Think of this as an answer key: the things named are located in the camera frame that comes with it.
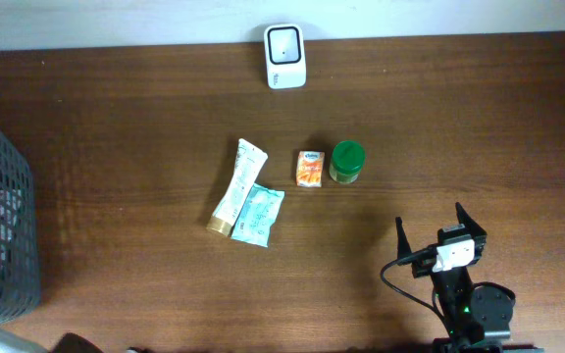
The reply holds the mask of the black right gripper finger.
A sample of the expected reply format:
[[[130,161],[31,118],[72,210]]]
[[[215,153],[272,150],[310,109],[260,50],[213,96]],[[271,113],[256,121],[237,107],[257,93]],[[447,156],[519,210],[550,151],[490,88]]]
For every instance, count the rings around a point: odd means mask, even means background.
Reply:
[[[487,235],[486,231],[468,215],[459,202],[455,203],[455,208],[458,222],[463,225],[472,236]]]
[[[412,250],[408,242],[403,221],[400,217],[395,218],[397,235],[397,264],[408,265],[411,263]]]

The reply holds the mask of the green lidded jar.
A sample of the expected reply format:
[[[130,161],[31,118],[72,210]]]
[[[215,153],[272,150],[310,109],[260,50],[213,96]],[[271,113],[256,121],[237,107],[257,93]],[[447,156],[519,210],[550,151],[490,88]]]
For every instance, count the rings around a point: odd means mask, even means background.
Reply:
[[[352,183],[359,177],[365,161],[366,152],[360,143],[352,140],[341,141],[331,155],[330,176],[338,183]]]

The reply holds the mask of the mint green wipes packet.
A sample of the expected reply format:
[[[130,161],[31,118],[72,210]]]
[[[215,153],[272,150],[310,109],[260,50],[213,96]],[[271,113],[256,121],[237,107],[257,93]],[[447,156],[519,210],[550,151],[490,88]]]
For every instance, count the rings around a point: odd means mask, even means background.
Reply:
[[[234,225],[231,239],[267,248],[285,192],[255,183]]]

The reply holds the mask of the white tube with gold cap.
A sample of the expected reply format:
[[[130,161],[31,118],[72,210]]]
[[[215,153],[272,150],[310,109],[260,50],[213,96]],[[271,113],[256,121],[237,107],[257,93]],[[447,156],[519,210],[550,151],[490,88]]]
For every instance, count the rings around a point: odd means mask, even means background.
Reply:
[[[230,235],[245,200],[267,159],[268,154],[254,144],[243,138],[238,140],[229,187],[209,219],[207,230],[225,237]]]

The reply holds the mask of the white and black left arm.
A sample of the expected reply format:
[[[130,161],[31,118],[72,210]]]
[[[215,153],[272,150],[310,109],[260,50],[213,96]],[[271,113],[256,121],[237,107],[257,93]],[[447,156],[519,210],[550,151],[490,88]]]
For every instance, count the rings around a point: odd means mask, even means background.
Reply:
[[[66,333],[55,346],[45,348],[0,328],[0,353],[102,353],[102,350],[75,333]]]

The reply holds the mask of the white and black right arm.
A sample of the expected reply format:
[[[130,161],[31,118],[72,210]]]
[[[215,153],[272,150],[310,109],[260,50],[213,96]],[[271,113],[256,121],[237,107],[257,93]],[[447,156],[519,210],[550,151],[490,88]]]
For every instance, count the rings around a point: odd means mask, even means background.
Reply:
[[[533,345],[505,343],[511,336],[516,295],[497,283],[472,282],[468,268],[482,258],[488,234],[461,204],[455,209],[457,224],[439,229],[437,242],[418,251],[411,249],[403,221],[396,218],[397,256],[381,269],[381,280],[439,318],[448,337],[434,340],[434,352],[540,352]],[[409,266],[414,278],[429,277],[432,301],[427,303],[387,280],[385,272],[393,266]]]

